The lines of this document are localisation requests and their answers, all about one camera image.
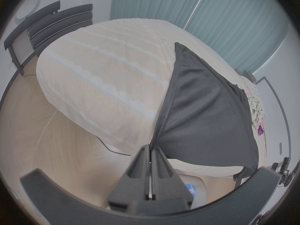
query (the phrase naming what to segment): bed sheet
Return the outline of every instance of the bed sheet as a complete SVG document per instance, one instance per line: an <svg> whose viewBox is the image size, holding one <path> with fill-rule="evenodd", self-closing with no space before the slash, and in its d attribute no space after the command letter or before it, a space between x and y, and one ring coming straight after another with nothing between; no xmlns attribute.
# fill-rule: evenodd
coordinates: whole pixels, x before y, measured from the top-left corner
<svg viewBox="0 0 300 225"><path fill-rule="evenodd" d="M205 43L167 21L152 19L112 20L62 36L41 53L37 78L47 100L69 119L135 155L151 141L173 72L174 42L187 46L231 83L246 86ZM255 139L263 164L265 143ZM242 167L198 170L224 176L238 169Z"/></svg>

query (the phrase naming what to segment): blue sticker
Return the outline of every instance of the blue sticker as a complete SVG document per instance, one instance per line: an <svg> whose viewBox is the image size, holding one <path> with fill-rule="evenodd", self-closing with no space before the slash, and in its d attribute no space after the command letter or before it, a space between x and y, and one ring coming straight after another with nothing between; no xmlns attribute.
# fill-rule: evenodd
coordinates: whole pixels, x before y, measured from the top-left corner
<svg viewBox="0 0 300 225"><path fill-rule="evenodd" d="M187 189L190 191L190 193L193 195L193 197L196 197L196 188L192 184L186 184Z"/></svg>

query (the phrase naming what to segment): black garment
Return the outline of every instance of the black garment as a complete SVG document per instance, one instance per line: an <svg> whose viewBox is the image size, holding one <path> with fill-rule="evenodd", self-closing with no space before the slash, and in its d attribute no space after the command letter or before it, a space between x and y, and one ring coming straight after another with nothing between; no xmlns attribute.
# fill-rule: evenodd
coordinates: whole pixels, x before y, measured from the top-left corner
<svg viewBox="0 0 300 225"><path fill-rule="evenodd" d="M176 61L151 146L183 162L258 169L258 148L247 96L186 46L175 43Z"/></svg>

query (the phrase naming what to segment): wall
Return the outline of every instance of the wall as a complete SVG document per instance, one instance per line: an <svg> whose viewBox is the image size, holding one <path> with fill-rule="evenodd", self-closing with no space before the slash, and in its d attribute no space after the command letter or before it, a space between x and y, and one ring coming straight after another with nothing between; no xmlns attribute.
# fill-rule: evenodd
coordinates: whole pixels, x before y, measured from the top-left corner
<svg viewBox="0 0 300 225"><path fill-rule="evenodd" d="M56 2L58 0L40 0L40 4L37 9L41 9L50 3ZM61 9L64 10L67 8L93 3L93 23L102 22L109 20L110 17L110 5L111 0L60 0ZM11 77L15 73L15 66L12 65L8 69L7 64L11 61L11 57L8 49L5 51L3 42L7 36L17 27L17 24L14 20L14 14L11 17L3 35L0 39L0 97L10 81ZM25 59L33 53L33 49L28 39L27 32L23 32L13 43L13 47L16 53L16 56L20 63L24 62Z"/></svg>
<svg viewBox="0 0 300 225"><path fill-rule="evenodd" d="M275 90L285 111L290 129L292 171L300 159L300 39L292 25L277 51L253 73L259 80L266 77ZM262 214L271 209L283 196L288 187L278 187Z"/></svg>

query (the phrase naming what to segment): power outlet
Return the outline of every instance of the power outlet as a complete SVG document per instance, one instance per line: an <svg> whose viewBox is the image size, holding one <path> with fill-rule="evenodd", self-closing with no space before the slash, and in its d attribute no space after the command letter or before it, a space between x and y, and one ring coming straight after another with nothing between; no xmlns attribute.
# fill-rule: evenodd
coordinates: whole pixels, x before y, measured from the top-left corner
<svg viewBox="0 0 300 225"><path fill-rule="evenodd" d="M10 61L8 64L7 64L7 68L10 69L10 67L13 65L13 61Z"/></svg>

